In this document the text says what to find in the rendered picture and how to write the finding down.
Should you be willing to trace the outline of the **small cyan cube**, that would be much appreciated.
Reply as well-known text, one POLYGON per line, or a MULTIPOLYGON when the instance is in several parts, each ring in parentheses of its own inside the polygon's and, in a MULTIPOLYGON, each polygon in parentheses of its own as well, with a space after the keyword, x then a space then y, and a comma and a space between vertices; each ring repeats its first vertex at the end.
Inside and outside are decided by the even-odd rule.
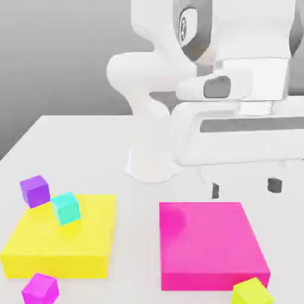
POLYGON ((70 224, 81 218, 79 202, 72 192, 52 197, 50 201, 52 203, 53 214, 61 226, 70 224))

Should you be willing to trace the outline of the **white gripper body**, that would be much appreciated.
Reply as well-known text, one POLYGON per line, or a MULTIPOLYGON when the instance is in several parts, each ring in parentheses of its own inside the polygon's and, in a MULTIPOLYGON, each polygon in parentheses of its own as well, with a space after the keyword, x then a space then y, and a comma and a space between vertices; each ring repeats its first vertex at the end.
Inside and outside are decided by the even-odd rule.
POLYGON ((171 114, 175 160, 182 166, 304 159, 304 129, 201 132, 202 122, 233 117, 234 108, 176 108, 171 114))

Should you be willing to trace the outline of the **small magenta cube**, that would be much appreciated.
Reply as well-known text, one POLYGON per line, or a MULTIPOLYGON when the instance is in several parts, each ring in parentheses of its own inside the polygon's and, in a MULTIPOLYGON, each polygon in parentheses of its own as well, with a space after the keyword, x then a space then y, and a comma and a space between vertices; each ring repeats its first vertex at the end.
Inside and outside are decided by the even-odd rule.
POLYGON ((36 273, 22 289, 25 304, 54 304, 59 296, 56 278, 36 273))

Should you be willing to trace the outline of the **large pink box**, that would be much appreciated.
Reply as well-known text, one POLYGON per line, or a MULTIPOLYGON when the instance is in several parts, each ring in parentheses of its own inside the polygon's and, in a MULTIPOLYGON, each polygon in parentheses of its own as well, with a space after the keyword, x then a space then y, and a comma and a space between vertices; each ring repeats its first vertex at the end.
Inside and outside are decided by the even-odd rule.
POLYGON ((161 289, 231 291, 270 269, 239 202, 159 204, 161 289))

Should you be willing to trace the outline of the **large yellow box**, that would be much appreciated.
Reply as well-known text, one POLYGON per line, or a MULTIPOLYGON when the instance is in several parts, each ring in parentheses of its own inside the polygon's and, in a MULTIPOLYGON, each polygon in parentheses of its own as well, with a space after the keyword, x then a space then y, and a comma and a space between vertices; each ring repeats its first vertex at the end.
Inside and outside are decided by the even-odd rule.
POLYGON ((61 226, 52 205, 26 209, 0 261, 6 278, 107 278, 117 204, 115 195, 77 195, 81 218, 61 226))

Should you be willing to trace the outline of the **small lime cube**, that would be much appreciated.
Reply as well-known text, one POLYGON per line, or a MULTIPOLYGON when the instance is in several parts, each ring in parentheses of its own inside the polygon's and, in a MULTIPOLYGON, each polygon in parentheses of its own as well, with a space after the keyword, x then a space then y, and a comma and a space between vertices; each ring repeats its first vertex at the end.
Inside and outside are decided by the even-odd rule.
POLYGON ((233 286, 232 304, 273 304, 274 298, 255 277, 233 286))

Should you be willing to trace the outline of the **small purple cube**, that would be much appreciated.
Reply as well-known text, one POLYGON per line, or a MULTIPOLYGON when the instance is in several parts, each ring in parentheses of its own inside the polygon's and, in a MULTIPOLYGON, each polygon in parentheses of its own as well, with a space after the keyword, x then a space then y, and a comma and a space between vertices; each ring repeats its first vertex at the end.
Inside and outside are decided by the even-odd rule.
POLYGON ((22 180, 20 187, 23 198, 30 208, 50 201, 49 185, 41 175, 22 180))

